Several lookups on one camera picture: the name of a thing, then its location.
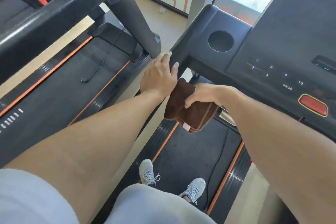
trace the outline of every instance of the floor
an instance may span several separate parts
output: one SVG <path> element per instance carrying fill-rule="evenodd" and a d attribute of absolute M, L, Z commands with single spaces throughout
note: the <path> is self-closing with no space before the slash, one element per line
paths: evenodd
<path fill-rule="evenodd" d="M 142 11 L 151 30 L 161 37 L 162 51 L 167 52 L 175 44 L 177 39 L 186 28 L 187 18 L 184 18 L 170 10 L 166 10 L 164 14 L 159 13 L 160 5 L 150 0 L 136 0 L 140 10 Z M 108 8 L 105 5 L 101 6 L 103 10 Z M 0 98 L 18 85 L 28 75 L 35 71 L 38 67 L 49 60 L 53 55 L 60 51 L 65 45 L 76 38 L 82 31 L 88 28 L 93 23 L 89 17 L 84 18 L 68 33 L 58 39 L 53 45 L 42 52 L 38 57 L 32 60 L 28 65 L 22 68 L 19 72 L 13 75 L 8 81 L 0 85 Z M 140 74 L 118 99 L 118 102 L 130 98 L 139 90 L 139 84 L 142 74 Z M 186 80 L 191 78 L 191 71 L 187 70 L 183 75 Z M 111 180 L 110 189 L 106 192 L 106 198 L 103 198 L 101 204 L 97 207 L 99 211 L 108 196 L 119 183 L 124 173 L 128 170 L 132 162 L 135 160 L 141 149 L 144 147 L 150 136 L 153 134 L 161 120 L 165 104 L 158 109 L 149 124 L 136 140 L 131 152 L 120 167 L 119 171 Z M 277 202 L 279 199 L 269 189 L 269 184 L 259 173 L 254 164 L 246 176 L 242 188 L 237 196 L 236 201 L 229 213 L 225 224 L 266 224 L 272 223 L 272 216 L 276 216 Z"/>

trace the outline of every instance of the shoe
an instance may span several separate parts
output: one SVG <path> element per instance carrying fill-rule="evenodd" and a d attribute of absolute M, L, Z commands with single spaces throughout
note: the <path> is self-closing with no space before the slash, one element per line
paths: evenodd
<path fill-rule="evenodd" d="M 159 174 L 154 177 L 153 163 L 150 159 L 145 159 L 141 162 L 139 167 L 139 175 L 141 183 L 145 185 L 156 185 L 156 182 L 158 182 L 161 178 Z"/>
<path fill-rule="evenodd" d="M 185 192 L 180 194 L 180 197 L 187 196 L 191 202 L 197 205 L 197 199 L 202 196 L 205 189 L 205 180 L 203 178 L 194 179 Z"/>

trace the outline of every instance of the brown towel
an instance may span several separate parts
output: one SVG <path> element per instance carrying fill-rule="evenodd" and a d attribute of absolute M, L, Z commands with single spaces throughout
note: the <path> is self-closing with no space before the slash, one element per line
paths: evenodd
<path fill-rule="evenodd" d="M 202 103 L 199 101 L 196 101 L 186 109 L 184 107 L 185 100 L 194 91 L 194 86 L 187 83 L 183 78 L 179 79 L 173 92 L 170 94 L 165 111 L 165 119 L 177 120 L 187 130 L 190 126 L 189 133 L 201 131 L 218 109 L 218 105 L 214 102 Z"/>

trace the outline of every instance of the white shoelace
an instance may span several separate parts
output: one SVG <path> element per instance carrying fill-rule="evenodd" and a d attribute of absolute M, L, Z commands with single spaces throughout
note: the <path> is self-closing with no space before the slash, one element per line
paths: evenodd
<path fill-rule="evenodd" d="M 153 182 L 156 185 L 156 182 L 160 180 L 161 176 L 157 174 L 154 177 L 153 171 L 148 170 L 143 173 L 143 178 L 146 180 L 146 185 L 149 185 L 151 182 Z"/>
<path fill-rule="evenodd" d="M 198 194 L 200 193 L 200 190 L 196 187 L 194 187 L 193 185 L 188 185 L 188 193 L 187 195 L 190 196 L 190 201 L 193 202 L 195 205 L 197 205 L 197 201 L 195 199 L 195 197 L 198 196 Z"/>

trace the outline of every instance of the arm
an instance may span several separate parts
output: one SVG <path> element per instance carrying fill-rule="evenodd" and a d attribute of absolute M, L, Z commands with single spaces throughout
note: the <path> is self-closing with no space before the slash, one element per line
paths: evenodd
<path fill-rule="evenodd" d="M 315 130 L 229 86 L 198 84 L 186 100 L 223 105 L 253 162 L 304 223 L 334 223 L 336 144 Z"/>
<path fill-rule="evenodd" d="M 146 119 L 177 83 L 171 54 L 159 55 L 141 80 L 141 94 L 48 137 L 5 168 L 35 174 L 56 188 L 87 223 Z"/>

